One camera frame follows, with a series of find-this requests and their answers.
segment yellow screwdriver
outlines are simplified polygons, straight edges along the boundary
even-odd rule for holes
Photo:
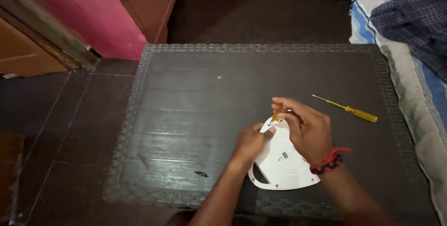
[[[353,108],[351,108],[351,107],[349,107],[349,106],[342,106],[342,105],[339,105],[339,104],[337,104],[337,103],[334,103],[334,102],[332,102],[332,101],[330,101],[330,100],[324,99],[324,98],[322,98],[322,97],[318,97],[318,98],[320,98],[320,99],[326,101],[327,103],[330,103],[330,104],[333,104],[333,105],[335,105],[335,106],[341,107],[341,108],[345,109],[345,111],[349,111],[350,113],[352,113],[352,114],[354,114],[354,115],[357,115],[357,116],[359,116],[359,117],[361,117],[361,118],[364,118],[364,119],[366,119],[366,120],[369,120],[369,121],[371,121],[371,122],[376,122],[376,121],[379,119],[379,118],[377,118],[376,116],[374,116],[374,115],[372,115],[372,114],[369,114],[369,113],[366,113],[366,112],[364,112],[364,111],[361,111],[361,110],[358,110],[358,109],[353,109]]]

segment pink wall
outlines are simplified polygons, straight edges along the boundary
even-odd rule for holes
[[[105,58],[139,60],[147,43],[120,0],[38,0]]]

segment bed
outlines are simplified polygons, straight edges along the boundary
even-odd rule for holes
[[[381,36],[370,21],[372,10],[389,0],[353,0],[354,44],[375,43],[387,57],[391,79],[414,141],[419,166],[430,184],[440,223],[447,223],[447,85],[418,59],[406,44]]]

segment right hand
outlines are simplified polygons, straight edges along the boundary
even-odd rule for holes
[[[296,151],[309,163],[325,160],[333,149],[329,116],[285,97],[273,98],[273,113],[281,104],[294,112],[279,113],[278,117],[287,121]]]

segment woven plastic border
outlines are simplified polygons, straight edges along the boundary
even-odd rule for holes
[[[207,193],[189,192],[166,189],[151,189],[129,185],[120,185],[119,178],[124,163],[126,148],[129,144],[133,123],[138,110],[142,84],[148,69],[150,58],[157,52],[327,52],[327,53],[370,53],[370,58],[376,72],[376,78],[380,84],[380,91],[386,106],[388,117],[393,128],[395,142],[402,161],[405,175],[412,195],[427,196],[427,188],[419,169],[416,156],[413,151],[411,137],[404,117],[397,104],[397,96],[388,72],[388,65],[376,45],[359,44],[148,44],[144,47],[138,71],[135,76],[131,96],[126,109],[126,116],[122,123],[118,144],[115,149],[112,165],[109,169],[108,179],[103,191],[103,199],[107,201],[119,201],[124,203],[140,203],[167,205],[176,208],[198,208],[204,201]],[[287,199],[260,198],[256,201],[256,214],[304,216],[314,218],[339,219],[333,204],[296,201]]]

